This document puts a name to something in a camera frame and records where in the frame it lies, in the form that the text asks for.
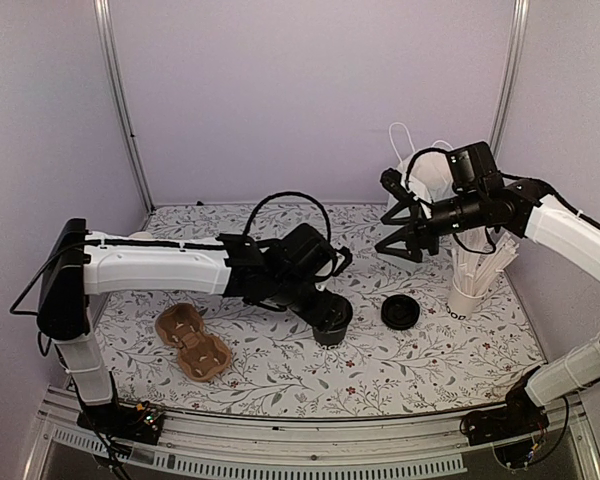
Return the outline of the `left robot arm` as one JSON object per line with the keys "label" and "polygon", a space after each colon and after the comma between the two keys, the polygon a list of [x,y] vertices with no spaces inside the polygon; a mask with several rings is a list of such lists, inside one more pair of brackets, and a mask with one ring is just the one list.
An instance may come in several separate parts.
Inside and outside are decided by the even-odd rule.
{"label": "left robot arm", "polygon": [[137,239],[91,232],[82,218],[63,227],[31,280],[40,287],[35,318],[59,349],[91,419],[108,434],[128,426],[126,408],[91,332],[92,295],[110,292],[193,291],[237,297],[262,308],[293,312],[318,332],[337,332],[353,316],[351,303],[325,282],[352,261],[348,248],[303,223],[281,239],[245,233],[204,240]]}

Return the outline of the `black paper coffee cup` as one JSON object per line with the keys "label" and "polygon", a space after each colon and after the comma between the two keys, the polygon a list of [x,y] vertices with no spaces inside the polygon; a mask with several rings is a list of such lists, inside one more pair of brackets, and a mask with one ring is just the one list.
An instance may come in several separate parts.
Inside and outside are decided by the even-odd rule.
{"label": "black paper coffee cup", "polygon": [[336,348],[344,341],[348,327],[348,322],[340,322],[329,325],[325,324],[319,327],[313,327],[313,339],[321,348]]}

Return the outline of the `white paper bag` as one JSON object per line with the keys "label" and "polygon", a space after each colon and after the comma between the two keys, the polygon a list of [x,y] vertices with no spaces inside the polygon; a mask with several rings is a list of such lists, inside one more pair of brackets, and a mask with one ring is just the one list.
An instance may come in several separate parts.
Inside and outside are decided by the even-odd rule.
{"label": "white paper bag", "polygon": [[[398,160],[397,170],[404,184],[406,170],[414,154],[418,152],[408,127],[402,122],[393,122],[388,128],[389,140]],[[431,204],[454,195],[452,175],[446,156],[440,152],[429,152],[419,157],[411,171],[408,187],[416,196]]]}

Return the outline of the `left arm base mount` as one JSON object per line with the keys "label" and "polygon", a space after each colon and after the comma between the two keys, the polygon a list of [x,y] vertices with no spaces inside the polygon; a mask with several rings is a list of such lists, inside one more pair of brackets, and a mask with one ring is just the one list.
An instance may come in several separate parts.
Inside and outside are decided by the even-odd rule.
{"label": "left arm base mount", "polygon": [[102,405],[86,405],[78,398],[77,425],[103,437],[157,445],[164,424],[164,412],[148,401],[134,406],[121,405],[117,398]]}

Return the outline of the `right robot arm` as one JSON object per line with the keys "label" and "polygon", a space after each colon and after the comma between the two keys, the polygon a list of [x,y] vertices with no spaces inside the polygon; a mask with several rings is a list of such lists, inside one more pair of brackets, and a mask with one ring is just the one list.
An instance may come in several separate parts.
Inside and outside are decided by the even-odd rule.
{"label": "right robot arm", "polygon": [[[444,155],[454,196],[428,202],[409,187],[417,160],[429,152]],[[439,237],[484,227],[504,228],[567,260],[600,282],[600,224],[568,205],[543,180],[503,174],[490,146],[480,141],[451,151],[429,147],[415,153],[404,174],[385,170],[380,183],[396,204],[381,217],[400,226],[375,248],[377,253],[422,262],[422,251],[436,255]],[[600,334],[539,369],[522,383],[524,394],[497,415],[497,427],[517,436],[532,424],[536,407],[600,380]]]}

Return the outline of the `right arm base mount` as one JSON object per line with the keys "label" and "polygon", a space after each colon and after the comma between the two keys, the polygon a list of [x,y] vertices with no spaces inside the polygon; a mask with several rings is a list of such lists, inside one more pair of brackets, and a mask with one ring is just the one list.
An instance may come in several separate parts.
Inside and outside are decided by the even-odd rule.
{"label": "right arm base mount", "polygon": [[517,470],[527,468],[540,459],[548,426],[549,420],[543,407],[513,403],[492,410],[473,410],[462,417],[459,430],[470,446],[524,436],[521,441],[496,446],[493,451],[500,465]]}

